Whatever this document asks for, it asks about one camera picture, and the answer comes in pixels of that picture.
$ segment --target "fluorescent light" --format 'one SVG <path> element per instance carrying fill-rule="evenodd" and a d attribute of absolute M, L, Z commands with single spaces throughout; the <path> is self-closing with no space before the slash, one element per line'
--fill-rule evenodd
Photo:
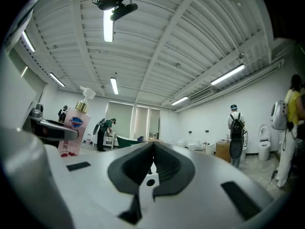
<path fill-rule="evenodd" d="M 116 84 L 116 79 L 112 77 L 112 78 L 110 78 L 110 81 L 111 81 L 114 93 L 119 95 L 118 86 Z"/>
<path fill-rule="evenodd" d="M 178 101 L 176 101 L 176 102 L 172 103 L 172 105 L 179 104 L 179 103 L 181 103 L 181 102 L 185 101 L 186 99 L 189 99 L 189 98 L 188 98 L 188 97 L 183 97 L 182 99 L 180 99 L 180 100 L 178 100 Z"/>
<path fill-rule="evenodd" d="M 104 40 L 105 42 L 113 42 L 113 34 L 114 34 L 114 22 L 110 20 L 110 16 L 112 15 L 113 9 L 104 11 Z"/>
<path fill-rule="evenodd" d="M 54 80 L 56 80 L 59 85 L 61 85 L 62 87 L 65 87 L 66 85 L 64 83 L 62 83 L 53 73 L 50 73 L 50 76 L 52 76 L 54 78 Z"/>
<path fill-rule="evenodd" d="M 22 74 L 21 74 L 21 78 L 24 76 L 25 72 L 27 71 L 28 67 L 25 67 Z"/>
<path fill-rule="evenodd" d="M 236 68 L 232 69 L 231 71 L 229 71 L 228 73 L 224 74 L 223 76 L 218 77 L 216 80 L 211 81 L 212 85 L 216 85 L 217 83 L 227 79 L 228 77 L 236 74 L 237 72 L 240 72 L 244 69 L 244 64 L 241 64 L 239 66 L 237 66 Z"/>
<path fill-rule="evenodd" d="M 28 35 L 25 33 L 25 31 L 22 33 L 24 40 L 27 42 L 30 49 L 34 52 L 35 48 L 33 47 L 32 43 L 30 42 Z"/>

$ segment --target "floor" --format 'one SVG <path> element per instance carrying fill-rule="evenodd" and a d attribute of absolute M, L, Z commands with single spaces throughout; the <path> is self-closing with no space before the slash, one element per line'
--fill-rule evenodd
<path fill-rule="evenodd" d="M 106 151 L 111 151 L 110 147 L 104 147 Z M 99 153 L 96 146 L 83 143 L 80 155 Z M 276 180 L 271 180 L 273 171 L 278 167 L 278 160 L 275 154 L 271 154 L 267 161 L 260 161 L 258 156 L 246 156 L 245 161 L 241 161 L 239 169 L 249 178 L 262 185 L 270 195 L 277 199 L 285 193 L 276 185 Z"/>

